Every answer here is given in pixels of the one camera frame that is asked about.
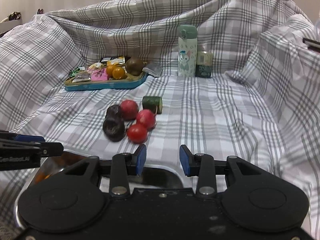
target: water bottle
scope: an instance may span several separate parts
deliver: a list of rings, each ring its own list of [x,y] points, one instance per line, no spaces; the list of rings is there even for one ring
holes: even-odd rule
[[[178,76],[194,77],[198,47],[198,31],[193,25],[178,26]]]

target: red radish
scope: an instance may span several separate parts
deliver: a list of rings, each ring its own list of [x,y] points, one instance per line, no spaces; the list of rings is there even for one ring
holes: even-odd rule
[[[139,112],[139,107],[135,101],[125,100],[120,105],[122,117],[126,121],[136,119]]]
[[[133,124],[127,130],[127,136],[133,143],[141,144],[147,140],[148,131],[141,124]]]
[[[147,130],[151,130],[156,125],[155,114],[149,110],[141,110],[136,116],[137,123],[142,124]]]

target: cucumber slice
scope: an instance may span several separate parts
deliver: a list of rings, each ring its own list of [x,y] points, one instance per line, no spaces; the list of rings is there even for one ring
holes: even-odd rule
[[[144,96],[142,98],[142,107],[143,109],[149,109],[153,113],[156,112],[157,114],[162,113],[162,98],[161,97],[151,97],[151,96]]]

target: metal bowl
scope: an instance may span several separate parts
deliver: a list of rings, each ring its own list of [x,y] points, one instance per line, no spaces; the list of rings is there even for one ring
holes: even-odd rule
[[[25,185],[14,202],[14,216],[17,225],[24,229],[22,220],[18,213],[18,200],[21,194],[30,186],[39,183],[48,176],[63,171],[66,167],[84,159],[84,156],[63,152],[60,157],[45,158],[42,160],[40,168],[36,168],[27,178]],[[192,187],[192,181],[187,178],[182,169],[177,166],[164,163],[147,161],[141,176],[128,176],[130,191],[136,188],[183,188]],[[109,178],[102,177],[100,190],[109,191]]]

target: passion fruit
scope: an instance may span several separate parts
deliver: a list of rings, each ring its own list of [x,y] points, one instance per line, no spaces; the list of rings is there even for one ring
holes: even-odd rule
[[[124,121],[119,117],[107,116],[104,119],[102,129],[108,139],[113,142],[121,141],[125,136]]]
[[[106,117],[108,116],[118,117],[121,119],[121,107],[119,105],[109,106],[106,112]]]
[[[131,57],[125,64],[125,70],[133,76],[139,76],[143,67],[143,61],[136,57]]]

